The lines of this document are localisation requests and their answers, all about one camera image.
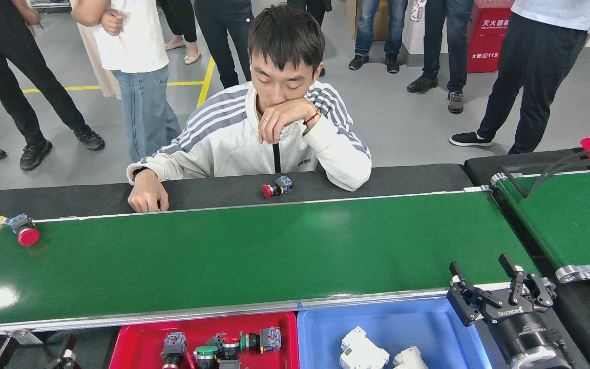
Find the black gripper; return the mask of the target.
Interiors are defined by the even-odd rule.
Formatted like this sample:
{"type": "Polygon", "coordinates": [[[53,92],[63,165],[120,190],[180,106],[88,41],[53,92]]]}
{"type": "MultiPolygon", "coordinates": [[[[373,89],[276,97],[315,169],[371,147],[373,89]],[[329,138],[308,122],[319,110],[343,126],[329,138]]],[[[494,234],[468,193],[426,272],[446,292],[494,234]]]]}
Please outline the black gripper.
{"type": "Polygon", "coordinates": [[[561,362],[554,339],[540,317],[553,306],[549,288],[536,274],[526,275],[507,254],[499,255],[498,261],[511,278],[508,303],[515,306],[503,306],[493,293],[468,283],[457,262],[452,261],[449,270],[453,278],[447,292],[452,308],[466,327],[483,315],[506,362],[561,362]],[[529,290],[531,303],[522,304],[523,287],[529,290]]]}

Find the person's right hand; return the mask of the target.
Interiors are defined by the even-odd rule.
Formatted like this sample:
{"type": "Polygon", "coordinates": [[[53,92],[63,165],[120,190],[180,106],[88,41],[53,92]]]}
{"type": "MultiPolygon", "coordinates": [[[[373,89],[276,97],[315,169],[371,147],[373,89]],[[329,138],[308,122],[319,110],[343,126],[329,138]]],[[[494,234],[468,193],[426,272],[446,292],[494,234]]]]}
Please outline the person's right hand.
{"type": "Polygon", "coordinates": [[[168,210],[168,194],[155,171],[143,167],[136,174],[128,203],[136,213],[168,210]]]}

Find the person's left hand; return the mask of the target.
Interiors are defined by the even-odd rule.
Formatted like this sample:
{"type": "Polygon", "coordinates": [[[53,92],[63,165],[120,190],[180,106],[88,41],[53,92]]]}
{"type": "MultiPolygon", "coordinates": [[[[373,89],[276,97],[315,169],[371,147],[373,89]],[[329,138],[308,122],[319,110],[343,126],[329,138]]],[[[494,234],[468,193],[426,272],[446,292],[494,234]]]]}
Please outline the person's left hand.
{"type": "Polygon", "coordinates": [[[320,118],[316,106],[305,98],[268,107],[259,121],[259,143],[277,144],[286,126],[302,120],[308,129],[312,129],[320,118]]]}

